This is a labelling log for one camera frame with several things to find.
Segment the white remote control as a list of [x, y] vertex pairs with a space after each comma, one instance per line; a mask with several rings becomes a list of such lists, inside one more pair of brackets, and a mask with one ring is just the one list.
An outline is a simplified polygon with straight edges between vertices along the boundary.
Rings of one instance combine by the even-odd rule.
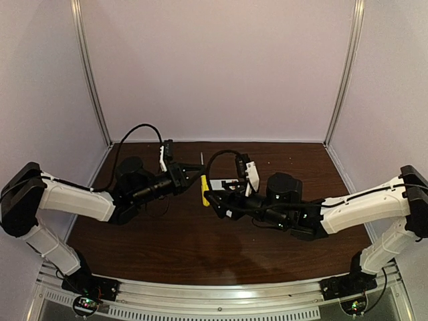
[[237, 179], [213, 179], [210, 180], [211, 187], [214, 191], [228, 190], [228, 191], [244, 191], [246, 184]]

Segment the yellow handled screwdriver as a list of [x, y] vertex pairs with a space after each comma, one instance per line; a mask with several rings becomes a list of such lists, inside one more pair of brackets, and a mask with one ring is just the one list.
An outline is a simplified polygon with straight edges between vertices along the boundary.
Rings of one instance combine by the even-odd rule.
[[208, 200], [205, 198], [205, 191], [208, 191], [208, 184], [207, 184], [207, 178], [205, 174], [201, 175], [201, 198], [202, 198], [202, 203], [204, 207], [209, 207], [210, 204], [208, 202]]

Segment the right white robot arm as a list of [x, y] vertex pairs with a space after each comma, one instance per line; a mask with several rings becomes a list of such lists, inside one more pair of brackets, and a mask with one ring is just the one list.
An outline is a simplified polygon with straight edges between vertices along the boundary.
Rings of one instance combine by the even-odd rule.
[[265, 195], [245, 182], [209, 187], [204, 196], [220, 218], [249, 215], [305, 241], [395, 219], [380, 239], [354, 256], [350, 274], [362, 278], [377, 275], [407, 246], [427, 237], [427, 179], [411, 165], [401, 167], [400, 175], [386, 183], [351, 195], [304, 201], [302, 187], [291, 175], [276, 173], [267, 180]]

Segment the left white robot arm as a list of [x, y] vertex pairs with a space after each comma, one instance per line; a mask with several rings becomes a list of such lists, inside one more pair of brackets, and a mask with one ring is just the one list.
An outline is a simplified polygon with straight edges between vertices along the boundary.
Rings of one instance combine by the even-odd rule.
[[112, 191], [80, 187], [26, 164], [1, 192], [1, 226], [24, 240], [65, 276], [83, 278], [92, 272], [84, 258], [36, 217], [40, 209], [63, 211], [113, 225], [124, 225], [147, 203], [180, 195], [205, 172], [203, 165], [161, 161], [160, 173], [143, 167], [137, 156], [124, 159], [115, 170]]

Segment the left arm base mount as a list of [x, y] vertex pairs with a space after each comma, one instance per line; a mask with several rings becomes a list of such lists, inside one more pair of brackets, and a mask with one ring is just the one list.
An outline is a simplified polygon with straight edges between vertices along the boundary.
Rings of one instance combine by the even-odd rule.
[[78, 296], [73, 299], [72, 310], [83, 319], [93, 316], [104, 302], [115, 302], [120, 282], [99, 276], [64, 276], [62, 289]]

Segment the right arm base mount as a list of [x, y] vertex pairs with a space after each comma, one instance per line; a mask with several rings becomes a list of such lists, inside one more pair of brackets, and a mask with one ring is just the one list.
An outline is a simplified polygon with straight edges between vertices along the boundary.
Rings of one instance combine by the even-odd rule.
[[352, 317], [363, 315], [368, 309], [366, 292], [377, 287], [375, 276], [346, 274], [319, 281], [323, 299], [339, 299], [342, 311]]

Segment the front aluminium rail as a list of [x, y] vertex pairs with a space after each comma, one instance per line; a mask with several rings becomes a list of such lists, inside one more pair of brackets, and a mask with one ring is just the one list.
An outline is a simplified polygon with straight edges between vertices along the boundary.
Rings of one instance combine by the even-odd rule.
[[377, 276], [377, 287], [353, 300], [367, 312], [346, 313], [350, 298], [327, 300], [320, 279], [240, 286], [184, 286], [119, 280], [114, 301], [79, 316], [77, 294], [61, 287], [55, 268], [42, 265], [25, 320], [414, 320], [395, 263]]

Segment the left aluminium frame post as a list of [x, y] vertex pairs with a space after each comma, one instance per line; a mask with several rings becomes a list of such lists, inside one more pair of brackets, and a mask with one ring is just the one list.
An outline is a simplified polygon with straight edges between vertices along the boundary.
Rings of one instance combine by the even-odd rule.
[[100, 129], [104, 144], [106, 146], [111, 146], [112, 139], [110, 137], [110, 133], [108, 132], [106, 119], [102, 111], [102, 107], [101, 107], [101, 103], [100, 103], [100, 99], [99, 99], [99, 95], [96, 87], [96, 81], [95, 81], [95, 77], [92, 69], [90, 53], [88, 49], [88, 42], [86, 39], [86, 32], [84, 27], [82, 2], [80, 0], [71, 0], [70, 4], [72, 9], [72, 18], [74, 22], [74, 27], [76, 30], [78, 49], [79, 49], [80, 57], [82, 61], [84, 79], [86, 81], [90, 101], [96, 117], [96, 122]]

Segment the aluminium frame post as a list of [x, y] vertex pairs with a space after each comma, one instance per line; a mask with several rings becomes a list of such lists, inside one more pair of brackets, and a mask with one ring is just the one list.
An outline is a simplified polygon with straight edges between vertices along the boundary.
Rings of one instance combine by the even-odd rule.
[[80, 57], [82, 61], [84, 79], [86, 81], [90, 101], [96, 117], [96, 122], [100, 129], [104, 144], [106, 146], [111, 146], [112, 139], [110, 137], [110, 133], [108, 132], [106, 119], [102, 111], [102, 107], [101, 107], [101, 103], [100, 103], [100, 99], [99, 99], [99, 95], [96, 87], [96, 81], [95, 81], [95, 77], [92, 69], [90, 53], [88, 49], [88, 42], [86, 39], [86, 32], [84, 27], [82, 2], [80, 0], [71, 0], [70, 4], [72, 9], [72, 18], [74, 22], [74, 27], [76, 30], [78, 49], [79, 49]]
[[342, 69], [342, 75], [338, 87], [338, 93], [336, 95], [334, 108], [328, 130], [324, 139], [324, 146], [328, 148], [331, 145], [334, 132], [338, 125], [340, 113], [344, 106], [344, 101], [350, 85], [350, 79], [352, 77], [352, 69], [354, 66], [355, 59], [358, 53], [358, 47], [360, 44], [360, 37], [362, 33], [362, 27], [364, 23], [364, 12], [365, 12], [365, 0], [354, 1], [354, 11], [352, 14], [350, 35], [348, 39], [348, 46], [346, 50], [346, 56], [344, 66]]

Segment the right aluminium frame post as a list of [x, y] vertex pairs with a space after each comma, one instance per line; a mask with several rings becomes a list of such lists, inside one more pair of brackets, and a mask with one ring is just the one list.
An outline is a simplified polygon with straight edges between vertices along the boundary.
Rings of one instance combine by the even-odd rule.
[[346, 50], [346, 56], [344, 66], [342, 69], [342, 75], [338, 87], [338, 93], [336, 95], [334, 108], [328, 130], [324, 139], [324, 146], [328, 148], [331, 145], [334, 132], [338, 125], [340, 113], [344, 106], [344, 101], [350, 85], [350, 79], [352, 77], [352, 69], [354, 66], [355, 59], [358, 53], [358, 47], [360, 44], [360, 37], [362, 33], [362, 27], [364, 23], [364, 12], [365, 12], [365, 0], [354, 1], [354, 11], [352, 14], [350, 35], [348, 39], [348, 46]]

